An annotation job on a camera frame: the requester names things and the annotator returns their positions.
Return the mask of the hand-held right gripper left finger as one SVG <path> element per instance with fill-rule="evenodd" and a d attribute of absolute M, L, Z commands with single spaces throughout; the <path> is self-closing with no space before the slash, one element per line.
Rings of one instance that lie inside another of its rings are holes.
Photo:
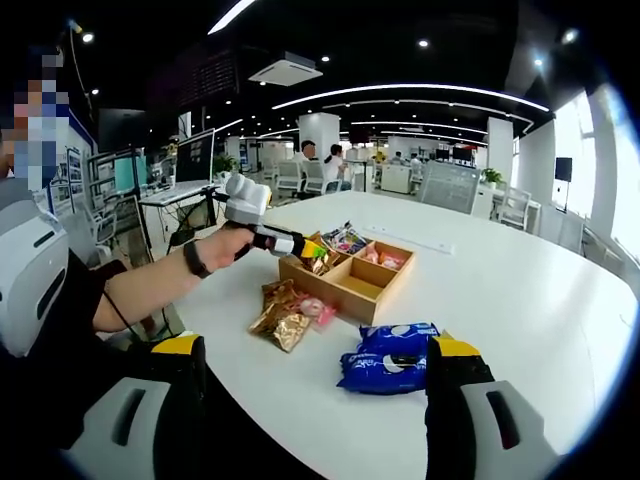
<path fill-rule="evenodd" d="M 133 372 L 88 409 L 63 458 L 83 479 L 198 479 L 204 338 L 183 333 L 132 352 Z"/>

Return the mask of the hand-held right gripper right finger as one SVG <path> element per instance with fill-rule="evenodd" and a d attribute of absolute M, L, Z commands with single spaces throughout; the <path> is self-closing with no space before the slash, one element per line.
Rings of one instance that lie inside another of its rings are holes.
<path fill-rule="evenodd" d="M 543 417 L 472 345 L 429 339 L 426 396 L 428 479 L 544 479 L 557 463 Z"/>

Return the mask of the person's left hand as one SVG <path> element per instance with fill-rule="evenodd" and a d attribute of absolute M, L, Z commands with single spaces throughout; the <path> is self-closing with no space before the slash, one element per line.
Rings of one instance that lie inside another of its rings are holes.
<path fill-rule="evenodd" d="M 245 246 L 251 246 L 254 233 L 246 228 L 223 226 L 206 238 L 198 241 L 200 260 L 208 272 L 229 267 L 236 254 Z"/>

